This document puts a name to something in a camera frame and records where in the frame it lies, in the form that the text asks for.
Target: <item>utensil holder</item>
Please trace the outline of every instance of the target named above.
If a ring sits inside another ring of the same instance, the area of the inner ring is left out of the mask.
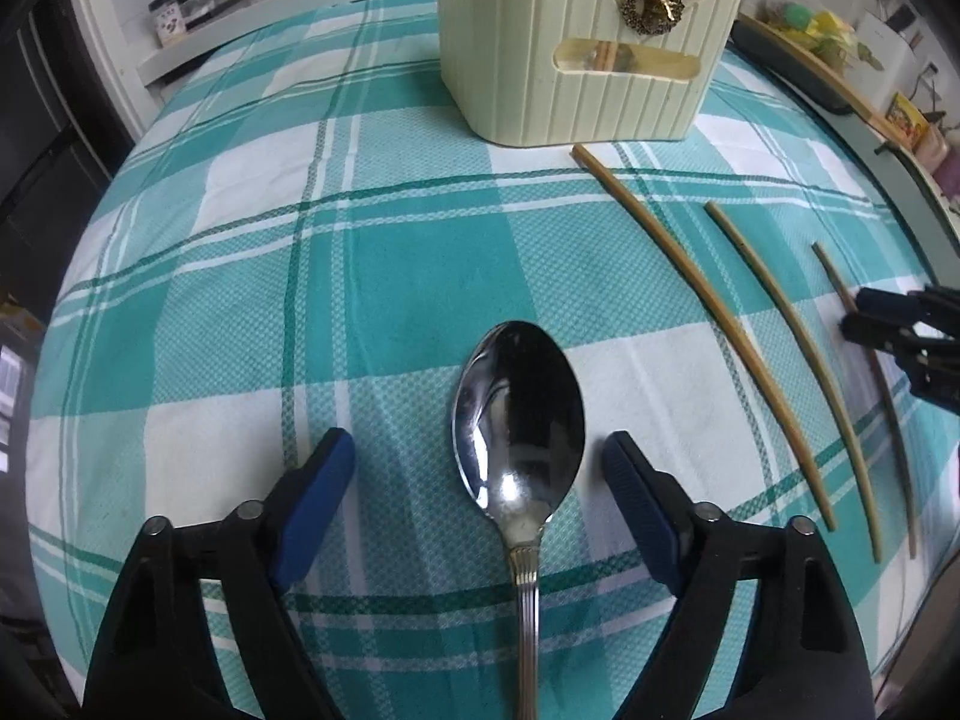
[[[678,17],[665,33],[638,33],[621,0],[438,0],[443,82],[504,146],[680,140],[740,0],[650,1]]]

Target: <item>purple object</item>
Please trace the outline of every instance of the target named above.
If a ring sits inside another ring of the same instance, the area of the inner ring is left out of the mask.
[[[951,146],[947,159],[933,172],[933,179],[948,198],[960,194],[960,152]]]

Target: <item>gold deer emblem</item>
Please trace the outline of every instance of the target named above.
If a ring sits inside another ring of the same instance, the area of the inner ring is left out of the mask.
[[[662,35],[680,23],[684,5],[683,0],[620,0],[620,15],[641,35]]]

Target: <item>jar lid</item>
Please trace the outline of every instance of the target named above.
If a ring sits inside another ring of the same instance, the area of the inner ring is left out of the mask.
[[[176,0],[154,0],[147,6],[147,8],[150,9],[151,11],[154,11],[165,6],[167,2],[173,2],[173,1],[176,1]]]

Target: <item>teal and white plaid tablecloth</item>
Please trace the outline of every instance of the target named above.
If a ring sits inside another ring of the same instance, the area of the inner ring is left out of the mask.
[[[862,351],[839,338],[842,309],[810,245],[823,241],[851,285],[894,290],[925,281],[918,257],[824,130],[730,53],[685,141],[592,150],[740,315],[798,413],[840,522],[827,543],[881,666],[960,520],[958,422],[886,365],[923,512],[911,562],[878,395]],[[356,478],[285,598],[332,696],[349,720],[508,718],[507,566],[448,438],[460,366],[505,319],[565,348],[587,410],[583,469],[542,554],[544,718],[610,718],[673,600],[601,478],[609,432],[630,430],[694,500],[734,517],[815,516],[736,354],[568,151],[500,148],[467,129],[440,82],[435,0],[304,13],[200,68],[104,197],[43,346],[28,511],[75,685],[146,517],[223,517],[340,425]],[[771,266],[841,380],[872,466],[882,566],[821,391],[708,200]],[[723,703],[751,593],[737,594],[702,710]],[[232,698],[257,712],[217,584],[205,597]]]

